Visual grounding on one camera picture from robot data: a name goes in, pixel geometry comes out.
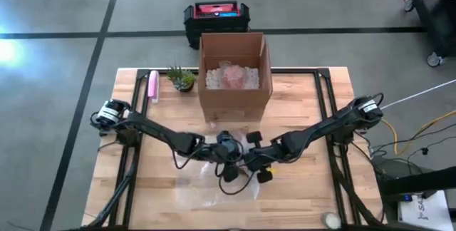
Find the black floor line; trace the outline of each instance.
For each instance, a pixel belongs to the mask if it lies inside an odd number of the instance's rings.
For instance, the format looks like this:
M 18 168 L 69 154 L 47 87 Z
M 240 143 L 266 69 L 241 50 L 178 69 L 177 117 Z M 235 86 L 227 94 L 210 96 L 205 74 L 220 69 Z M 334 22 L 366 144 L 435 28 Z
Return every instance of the black floor line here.
M 110 0 L 106 9 L 103 24 L 101 25 L 100 29 L 100 35 L 95 44 L 95 48 L 93 49 L 90 63 L 88 64 L 87 73 L 85 75 L 83 86 L 79 94 L 78 103 L 76 104 L 73 120 L 71 121 L 70 130 L 68 132 L 68 137 L 66 138 L 65 147 L 63 148 L 63 154 L 60 160 L 60 164 L 58 165 L 56 179 L 54 180 L 51 195 L 49 196 L 48 204 L 46 206 L 46 211 L 44 213 L 43 220 L 41 221 L 40 231 L 51 230 L 52 222 L 57 211 L 58 201 L 60 199 L 63 184 L 65 182 L 66 173 L 68 171 L 68 166 L 70 165 L 71 155 L 73 154 L 74 144 L 78 135 L 79 126 L 81 125 L 84 108 L 86 107 L 90 86 L 92 85 L 93 76 L 95 75 L 95 69 L 98 64 L 98 59 L 100 58 L 101 49 L 103 47 L 106 32 L 108 31 L 110 20 L 113 16 L 116 1 L 117 0 Z
M 24 33 L 0 34 L 0 39 L 90 39 L 98 38 L 100 32 L 51 32 L 51 33 Z
M 423 27 L 383 27 L 383 28 L 306 28 L 306 29 L 252 29 L 252 32 L 263 32 L 266 35 L 299 35 L 299 34 L 396 34 L 422 33 Z M 100 32 L 62 32 L 62 33 L 25 33 L 0 34 L 0 39 L 90 39 L 101 36 Z M 185 31 L 108 31 L 108 38 L 155 38 L 185 36 Z

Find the gray floor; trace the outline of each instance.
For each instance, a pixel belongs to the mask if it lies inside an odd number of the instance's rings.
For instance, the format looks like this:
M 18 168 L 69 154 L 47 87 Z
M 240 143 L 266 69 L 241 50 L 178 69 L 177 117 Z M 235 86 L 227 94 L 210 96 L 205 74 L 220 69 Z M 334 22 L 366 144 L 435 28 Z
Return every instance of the gray floor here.
M 0 0 L 0 33 L 99 31 L 108 1 Z M 183 30 L 182 11 L 195 1 L 209 0 L 118 0 L 109 31 Z M 250 6 L 254 29 L 420 25 L 415 12 L 403 12 L 401 0 L 238 1 Z M 432 49 L 425 34 L 269 35 L 267 40 L 273 66 L 347 66 L 356 95 L 382 91 L 385 105 L 456 76 L 456 61 L 439 68 L 426 65 Z M 95 41 L 0 39 L 0 111 L 6 123 L 0 128 L 0 230 L 17 230 L 8 222 L 39 228 Z M 88 116 L 110 97 L 117 68 L 174 63 L 197 66 L 198 52 L 188 47 L 185 37 L 105 40 L 53 230 L 81 223 L 99 144 Z M 456 108 L 455 89 L 456 83 L 392 106 L 385 117 L 400 138 L 409 138 L 422 124 Z M 413 148 L 452 133 L 454 129 L 423 138 Z M 374 145 L 392 140 L 384 125 L 368 137 Z M 454 144 L 447 140 L 412 161 L 433 170 L 450 167 Z M 388 158 L 395 157 L 387 151 Z

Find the white cable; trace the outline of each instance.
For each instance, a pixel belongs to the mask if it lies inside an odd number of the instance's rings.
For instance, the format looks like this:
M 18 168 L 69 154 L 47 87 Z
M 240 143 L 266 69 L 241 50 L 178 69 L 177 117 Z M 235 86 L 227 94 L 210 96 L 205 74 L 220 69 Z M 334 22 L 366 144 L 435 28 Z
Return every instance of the white cable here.
M 452 80 L 452 81 L 448 81 L 447 83 L 440 84 L 440 85 L 435 86 L 435 87 L 433 87 L 433 88 L 429 88 L 429 89 L 427 89 L 427 90 L 425 90 L 425 91 L 423 91 L 423 92 L 416 93 L 416 94 L 413 95 L 413 96 L 409 96 L 409 97 L 407 97 L 407 98 L 400 99 L 399 101 L 390 103 L 389 105 L 383 106 L 383 107 L 380 108 L 380 109 L 383 110 L 383 109 L 385 109 L 385 108 L 387 108 L 387 107 L 394 106 L 396 103 L 400 103 L 400 102 L 406 101 L 406 100 L 408 100 L 408 99 L 411 99 L 411 98 L 414 98 L 414 97 L 416 97 L 416 96 L 422 95 L 422 94 L 427 93 L 427 92 L 429 92 L 429 91 L 433 91 L 434 89 L 441 88 L 441 87 L 446 86 L 446 85 L 448 85 L 448 84 L 451 84 L 451 83 L 453 83 L 453 82 L 455 82 L 455 81 L 456 81 L 456 79 L 454 79 L 454 80 Z

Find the wooden table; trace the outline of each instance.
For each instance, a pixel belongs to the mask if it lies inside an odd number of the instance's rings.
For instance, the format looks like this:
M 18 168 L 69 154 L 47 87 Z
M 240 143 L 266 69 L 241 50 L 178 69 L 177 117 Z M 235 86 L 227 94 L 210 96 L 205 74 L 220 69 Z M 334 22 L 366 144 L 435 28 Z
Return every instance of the wooden table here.
M 353 99 L 348 70 L 334 67 L 330 72 L 337 106 L 342 108 Z M 135 75 L 136 69 L 118 70 L 113 98 L 131 101 Z M 234 133 L 260 130 L 263 145 L 269 145 L 270 139 L 286 131 L 302 130 L 321 120 L 312 75 L 274 74 L 272 79 L 274 92 L 260 123 L 217 123 L 216 128 L 211 128 L 204 121 L 197 91 L 178 93 L 165 77 L 160 77 L 160 102 L 150 104 L 147 116 L 173 130 L 210 136 L 223 129 Z M 326 86 L 323 86 L 323 91 L 326 92 Z M 331 115 L 327 96 L 325 100 L 327 112 Z M 104 138 L 102 144 L 112 139 Z M 364 140 L 356 138 L 355 141 L 367 152 Z M 98 154 L 84 225 L 93 220 L 90 215 L 97 215 L 113 193 L 120 152 L 121 147 L 113 145 Z M 382 204 L 371 165 L 354 147 L 348 151 L 348 159 L 356 192 L 374 216 L 380 217 Z M 321 214 L 337 212 L 324 139 L 312 142 L 294 164 L 273 164 L 274 179 L 259 186 L 255 200 L 252 190 L 226 199 L 226 195 L 219 191 L 218 179 L 213 176 L 213 165 L 207 170 L 210 175 L 204 173 L 201 176 L 201 169 L 207 168 L 205 164 L 192 161 L 186 167 L 188 170 L 177 170 L 168 146 L 145 137 L 129 228 L 322 228 Z M 343 193 L 351 221 L 348 198 Z M 217 198 L 224 202 L 214 203 Z

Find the open cardboard box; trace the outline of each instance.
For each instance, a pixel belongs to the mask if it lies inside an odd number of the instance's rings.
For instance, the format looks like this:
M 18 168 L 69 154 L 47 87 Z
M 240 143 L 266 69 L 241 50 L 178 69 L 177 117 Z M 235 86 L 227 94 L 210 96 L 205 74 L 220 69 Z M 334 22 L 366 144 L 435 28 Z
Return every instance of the open cardboard box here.
M 199 53 L 198 93 L 206 121 L 257 121 L 272 94 L 269 49 L 263 33 L 202 34 Z M 207 70 L 229 61 L 259 69 L 259 89 L 206 88 Z

